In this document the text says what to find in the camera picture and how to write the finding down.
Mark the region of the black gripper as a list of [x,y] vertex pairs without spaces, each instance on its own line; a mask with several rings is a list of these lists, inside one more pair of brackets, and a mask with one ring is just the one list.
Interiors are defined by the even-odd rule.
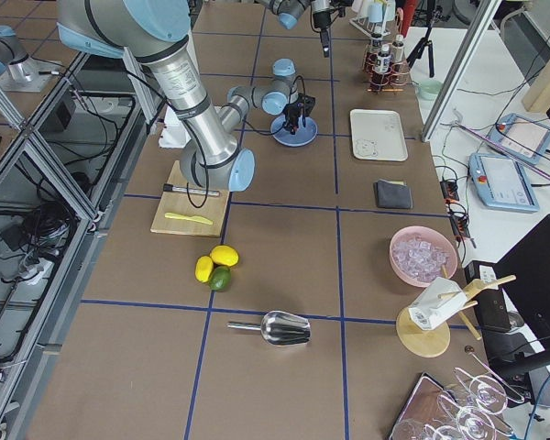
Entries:
[[303,105],[299,102],[286,104],[283,109],[285,129],[291,134],[297,134],[300,129],[299,119],[303,112]]
[[322,51],[325,58],[330,56],[330,36],[329,28],[332,24],[331,10],[313,10],[312,11],[313,28],[319,31]]

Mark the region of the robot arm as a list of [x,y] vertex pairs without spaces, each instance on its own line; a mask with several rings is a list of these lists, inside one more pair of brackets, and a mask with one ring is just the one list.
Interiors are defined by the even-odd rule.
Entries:
[[284,115],[289,130],[297,124],[301,96],[291,60],[277,60],[267,86],[238,86],[216,109],[187,44],[190,8],[185,1],[60,1],[58,31],[68,47],[108,58],[130,50],[148,67],[191,139],[180,160],[191,184],[241,192],[251,184],[253,152],[239,145],[232,130],[253,108]]
[[310,12],[310,25],[313,32],[317,33],[323,55],[330,56],[330,27],[333,23],[332,1],[303,1],[303,0],[259,0],[258,3],[277,17],[279,23],[286,29],[294,28],[299,18],[306,12]]

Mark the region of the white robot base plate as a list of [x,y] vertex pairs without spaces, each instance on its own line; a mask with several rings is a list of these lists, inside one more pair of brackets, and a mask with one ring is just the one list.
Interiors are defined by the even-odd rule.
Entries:
[[183,149],[191,140],[189,133],[176,113],[167,107],[162,121],[163,128],[159,136],[162,149]]

